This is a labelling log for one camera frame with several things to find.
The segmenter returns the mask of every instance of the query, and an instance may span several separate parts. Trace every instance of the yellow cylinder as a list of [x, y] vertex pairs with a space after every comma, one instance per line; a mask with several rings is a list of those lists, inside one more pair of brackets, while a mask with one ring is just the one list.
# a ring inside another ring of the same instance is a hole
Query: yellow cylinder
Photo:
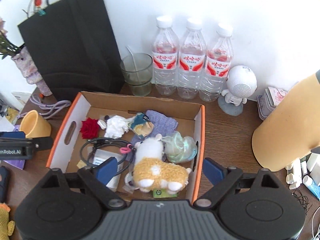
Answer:
[[26, 138], [47, 137], [51, 133], [51, 125], [36, 110], [31, 110], [22, 119], [20, 131], [26, 134]]
[[252, 135], [260, 165], [279, 171], [320, 145], [320, 71], [296, 84]]

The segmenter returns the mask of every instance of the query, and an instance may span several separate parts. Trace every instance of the glass cup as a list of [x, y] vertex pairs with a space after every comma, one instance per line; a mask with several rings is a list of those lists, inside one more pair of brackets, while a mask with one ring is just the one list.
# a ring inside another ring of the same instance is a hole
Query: glass cup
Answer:
[[121, 70], [124, 80], [129, 84], [131, 92], [144, 97], [151, 92], [153, 74], [152, 57], [145, 53], [133, 53], [122, 59]]

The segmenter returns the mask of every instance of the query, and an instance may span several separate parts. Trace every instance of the red ornament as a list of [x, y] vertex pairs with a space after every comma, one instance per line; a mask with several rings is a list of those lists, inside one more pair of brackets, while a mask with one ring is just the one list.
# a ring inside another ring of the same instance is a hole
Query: red ornament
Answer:
[[90, 117], [87, 120], [82, 121], [82, 127], [80, 133], [82, 133], [83, 139], [93, 139], [98, 137], [99, 128], [97, 119], [91, 119]]
[[35, 0], [35, 6], [40, 7], [42, 4], [42, 0]]

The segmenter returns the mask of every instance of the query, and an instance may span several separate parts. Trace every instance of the blue tube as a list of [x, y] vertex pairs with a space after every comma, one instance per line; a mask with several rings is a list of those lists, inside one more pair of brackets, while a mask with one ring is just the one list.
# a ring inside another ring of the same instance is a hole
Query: blue tube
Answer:
[[320, 187], [313, 181], [311, 177], [308, 175], [304, 176], [302, 180], [303, 184], [316, 196], [318, 200], [320, 200]]

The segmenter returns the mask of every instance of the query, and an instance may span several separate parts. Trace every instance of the red bottle label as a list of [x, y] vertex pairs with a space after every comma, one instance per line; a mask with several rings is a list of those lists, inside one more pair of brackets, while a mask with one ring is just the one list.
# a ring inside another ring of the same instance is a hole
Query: red bottle label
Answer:
[[205, 55], [193, 55], [181, 53], [179, 57], [180, 69], [187, 71], [201, 71]]
[[218, 61], [207, 57], [204, 69], [207, 74], [212, 76], [226, 77], [230, 69], [230, 62]]
[[160, 69], [174, 69], [177, 66], [178, 53], [152, 53], [153, 66]]

